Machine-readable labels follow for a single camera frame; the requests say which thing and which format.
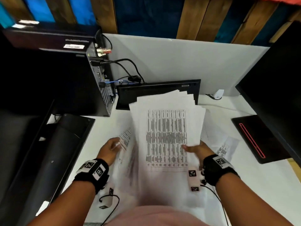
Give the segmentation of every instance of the pink shirt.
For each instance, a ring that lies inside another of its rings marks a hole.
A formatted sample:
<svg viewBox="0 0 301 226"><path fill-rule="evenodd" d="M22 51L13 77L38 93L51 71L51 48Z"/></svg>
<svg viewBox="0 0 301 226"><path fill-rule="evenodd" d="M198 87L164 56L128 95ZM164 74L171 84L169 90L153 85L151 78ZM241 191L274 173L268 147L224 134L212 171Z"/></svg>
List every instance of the pink shirt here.
<svg viewBox="0 0 301 226"><path fill-rule="evenodd" d="M177 211L170 206L139 206L119 214L107 226L208 226L193 215Z"/></svg>

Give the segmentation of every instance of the desktop computer case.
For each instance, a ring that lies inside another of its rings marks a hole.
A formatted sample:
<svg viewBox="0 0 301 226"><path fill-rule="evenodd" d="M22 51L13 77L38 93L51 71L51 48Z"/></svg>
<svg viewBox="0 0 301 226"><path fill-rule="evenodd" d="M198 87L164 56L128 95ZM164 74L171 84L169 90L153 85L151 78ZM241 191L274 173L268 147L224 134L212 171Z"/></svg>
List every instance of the desktop computer case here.
<svg viewBox="0 0 301 226"><path fill-rule="evenodd" d="M93 67L89 61L97 56L96 43L105 47L99 26L40 22L3 33L18 48L8 73L18 81L30 75L36 84L45 84L55 99L53 114L110 116L114 85L99 87L113 80L110 65Z"/></svg>

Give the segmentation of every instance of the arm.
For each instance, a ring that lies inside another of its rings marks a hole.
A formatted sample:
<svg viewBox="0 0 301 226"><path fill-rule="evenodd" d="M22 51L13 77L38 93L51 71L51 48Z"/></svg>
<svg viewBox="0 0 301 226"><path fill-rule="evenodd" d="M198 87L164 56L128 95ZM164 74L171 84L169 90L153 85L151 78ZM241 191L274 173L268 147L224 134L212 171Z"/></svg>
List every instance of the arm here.
<svg viewBox="0 0 301 226"><path fill-rule="evenodd" d="M112 138L100 149L97 158L111 166L120 145L112 148L119 138ZM74 181L51 205L28 224L28 226L80 226L83 225L95 197L91 182Z"/></svg>
<svg viewBox="0 0 301 226"><path fill-rule="evenodd" d="M198 146L183 148L187 152L195 153L201 166L205 157L214 154L204 142ZM232 173L221 176L216 184L216 191L232 226L293 226Z"/></svg>

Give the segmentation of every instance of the black wrist strap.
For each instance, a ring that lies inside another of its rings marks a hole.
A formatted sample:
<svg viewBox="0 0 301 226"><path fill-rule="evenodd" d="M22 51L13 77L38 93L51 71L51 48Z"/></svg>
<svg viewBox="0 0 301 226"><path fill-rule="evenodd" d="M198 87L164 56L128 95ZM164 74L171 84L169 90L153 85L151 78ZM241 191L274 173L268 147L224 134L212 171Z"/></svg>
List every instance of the black wrist strap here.
<svg viewBox="0 0 301 226"><path fill-rule="evenodd" d="M109 166L102 159L85 162L77 171L74 181L88 181L95 187L96 194L102 190L108 181Z"/></svg>
<svg viewBox="0 0 301 226"><path fill-rule="evenodd" d="M234 167L223 157L211 155L203 161L205 180L215 186L218 180L226 173L233 173L238 176Z"/></svg>

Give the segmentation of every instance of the blue panel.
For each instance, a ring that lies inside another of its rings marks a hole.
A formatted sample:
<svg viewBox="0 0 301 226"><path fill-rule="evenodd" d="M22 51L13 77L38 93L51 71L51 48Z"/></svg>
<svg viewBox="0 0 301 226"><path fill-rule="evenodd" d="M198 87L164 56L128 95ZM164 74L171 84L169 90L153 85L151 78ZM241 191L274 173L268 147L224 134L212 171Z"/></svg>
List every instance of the blue panel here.
<svg viewBox="0 0 301 226"><path fill-rule="evenodd" d="M257 37L252 42L252 45L270 47L270 38L278 31L278 29L287 21L289 15L291 15L297 6L288 5L285 3L279 3L278 8L274 11L272 16L266 22L265 26L259 32Z"/></svg>
<svg viewBox="0 0 301 226"><path fill-rule="evenodd" d="M69 0L69 3L79 24L96 24L90 0Z"/></svg>
<svg viewBox="0 0 301 226"><path fill-rule="evenodd" d="M176 38L184 0L114 0L118 33Z"/></svg>
<svg viewBox="0 0 301 226"><path fill-rule="evenodd" d="M55 22L45 0L24 0L28 9L37 21Z"/></svg>
<svg viewBox="0 0 301 226"><path fill-rule="evenodd" d="M0 3L0 24L3 28L8 28L14 24L13 18Z"/></svg>
<svg viewBox="0 0 301 226"><path fill-rule="evenodd" d="M214 42L231 43L254 0L233 0Z"/></svg>

